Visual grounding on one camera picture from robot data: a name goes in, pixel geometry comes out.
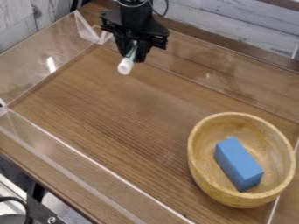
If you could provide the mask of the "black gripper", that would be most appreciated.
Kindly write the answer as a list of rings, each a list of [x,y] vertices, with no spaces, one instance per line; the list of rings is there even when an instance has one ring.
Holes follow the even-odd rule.
[[[103,10],[101,29],[115,36],[116,47],[127,56],[136,41],[135,63],[143,63],[152,47],[167,47],[169,30],[155,20],[152,3],[119,3],[116,10]]]

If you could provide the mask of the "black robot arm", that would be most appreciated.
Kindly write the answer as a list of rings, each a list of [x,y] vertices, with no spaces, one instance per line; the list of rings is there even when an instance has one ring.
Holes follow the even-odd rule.
[[[145,61],[153,47],[165,49],[169,30],[156,20],[153,0],[116,0],[117,10],[100,12],[101,30],[113,34],[123,57],[135,46],[135,63]]]

